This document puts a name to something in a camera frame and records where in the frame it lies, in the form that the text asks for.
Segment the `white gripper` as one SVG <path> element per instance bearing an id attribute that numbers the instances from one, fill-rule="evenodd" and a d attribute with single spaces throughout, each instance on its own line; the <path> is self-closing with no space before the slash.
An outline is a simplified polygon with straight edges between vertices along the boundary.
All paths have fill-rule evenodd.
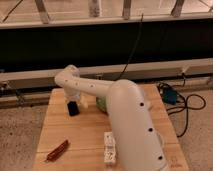
<path id="1" fill-rule="evenodd" d="M 79 103 L 80 102 L 81 93 L 79 90 L 65 88 L 64 92 L 65 92 L 65 98 L 66 98 L 67 103 L 70 103 L 70 102 Z"/>

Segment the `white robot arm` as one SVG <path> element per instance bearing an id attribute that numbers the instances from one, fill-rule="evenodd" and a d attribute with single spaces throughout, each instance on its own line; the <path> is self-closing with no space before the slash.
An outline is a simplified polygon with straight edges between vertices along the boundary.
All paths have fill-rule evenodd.
<path id="1" fill-rule="evenodd" d="M 170 171 L 159 135 L 154 128 L 145 92 L 136 83 L 81 78 L 79 70 L 68 65 L 54 78 L 69 102 L 80 92 L 106 99 L 112 132 L 123 171 Z"/>

